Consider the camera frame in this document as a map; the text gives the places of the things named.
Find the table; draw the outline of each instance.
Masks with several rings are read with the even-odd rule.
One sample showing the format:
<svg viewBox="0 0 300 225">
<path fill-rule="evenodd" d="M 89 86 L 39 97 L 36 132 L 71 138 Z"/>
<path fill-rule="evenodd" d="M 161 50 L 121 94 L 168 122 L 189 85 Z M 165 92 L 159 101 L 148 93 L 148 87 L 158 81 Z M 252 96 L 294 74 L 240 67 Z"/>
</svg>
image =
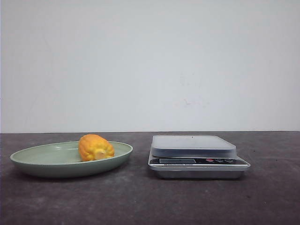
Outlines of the table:
<svg viewBox="0 0 300 225">
<path fill-rule="evenodd" d="M 300 224 L 300 132 L 97 133 L 134 147 L 109 172 L 71 179 L 20 173 L 9 156 L 84 133 L 1 134 L 3 225 Z M 162 180 L 148 169 L 153 135 L 217 135 L 251 164 L 238 180 Z"/>
</svg>

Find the white wall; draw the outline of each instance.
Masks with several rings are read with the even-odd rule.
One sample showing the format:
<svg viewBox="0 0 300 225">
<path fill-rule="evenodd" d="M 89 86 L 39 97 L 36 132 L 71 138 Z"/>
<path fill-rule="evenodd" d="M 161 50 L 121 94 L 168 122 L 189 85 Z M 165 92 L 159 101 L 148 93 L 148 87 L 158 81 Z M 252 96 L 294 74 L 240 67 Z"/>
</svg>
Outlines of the white wall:
<svg viewBox="0 0 300 225">
<path fill-rule="evenodd" d="M 300 130 L 298 0 L 2 0 L 1 132 Z"/>
</svg>

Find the yellow fruit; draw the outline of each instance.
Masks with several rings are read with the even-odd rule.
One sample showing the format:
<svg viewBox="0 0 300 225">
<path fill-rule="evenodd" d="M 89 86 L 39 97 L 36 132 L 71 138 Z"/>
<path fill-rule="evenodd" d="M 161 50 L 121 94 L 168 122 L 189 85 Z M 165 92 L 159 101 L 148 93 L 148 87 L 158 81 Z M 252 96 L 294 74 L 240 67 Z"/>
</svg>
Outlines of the yellow fruit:
<svg viewBox="0 0 300 225">
<path fill-rule="evenodd" d="M 78 143 L 79 154 L 83 161 L 92 161 L 114 156 L 113 146 L 99 135 L 85 135 Z"/>
</svg>

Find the plate rim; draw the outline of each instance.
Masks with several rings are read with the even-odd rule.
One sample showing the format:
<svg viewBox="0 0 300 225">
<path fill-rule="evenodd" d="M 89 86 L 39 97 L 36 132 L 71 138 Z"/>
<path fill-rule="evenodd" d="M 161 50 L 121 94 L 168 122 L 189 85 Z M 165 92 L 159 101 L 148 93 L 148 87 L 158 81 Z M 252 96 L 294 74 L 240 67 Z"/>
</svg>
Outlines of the plate rim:
<svg viewBox="0 0 300 225">
<path fill-rule="evenodd" d="M 50 144 L 42 144 L 42 145 L 37 145 L 37 146 L 32 146 L 29 148 L 25 148 L 19 151 L 16 151 L 15 153 L 10 155 L 10 160 L 15 162 L 15 163 L 20 163 L 20 164 L 26 164 L 26 165 L 42 165 L 42 166 L 52 166 L 52 165 L 81 165 L 81 164 L 86 164 L 86 163 L 97 163 L 97 162 L 104 162 L 107 160 L 112 160 L 115 158 L 119 158 L 122 156 L 125 156 L 127 154 L 130 154 L 133 151 L 133 146 L 131 146 L 130 144 L 127 143 L 123 143 L 123 142 L 115 142 L 115 141 L 108 141 L 109 143 L 119 143 L 119 144 L 124 144 L 127 145 L 128 147 L 130 147 L 130 151 L 126 152 L 124 154 L 121 154 L 119 156 L 115 156 L 115 157 L 110 157 L 110 158 L 103 158 L 103 159 L 98 159 L 98 160 L 91 160 L 91 161 L 84 161 L 84 162 L 75 162 L 75 163 L 28 163 L 28 162 L 24 162 L 24 161 L 20 161 L 14 158 L 15 154 L 21 152 L 21 151 L 26 151 L 28 149 L 33 149 L 33 148 L 37 148 L 37 147 L 42 147 L 42 146 L 47 146 L 47 145 L 54 145 L 54 144 L 64 144 L 64 143 L 78 143 L 78 141 L 72 141 L 72 142 L 58 142 L 58 143 L 50 143 Z"/>
</svg>

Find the green plate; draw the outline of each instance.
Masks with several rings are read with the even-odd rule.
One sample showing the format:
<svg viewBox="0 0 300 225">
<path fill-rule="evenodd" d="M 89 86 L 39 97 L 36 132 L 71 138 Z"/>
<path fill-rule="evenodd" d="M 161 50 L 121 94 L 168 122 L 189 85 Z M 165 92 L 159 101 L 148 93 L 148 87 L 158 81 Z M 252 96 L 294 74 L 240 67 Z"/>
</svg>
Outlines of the green plate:
<svg viewBox="0 0 300 225">
<path fill-rule="evenodd" d="M 48 178 L 82 177 L 102 173 L 126 162 L 133 147 L 120 142 L 109 142 L 115 154 L 112 158 L 82 162 L 78 142 L 63 142 L 23 149 L 10 156 L 23 173 Z"/>
</svg>

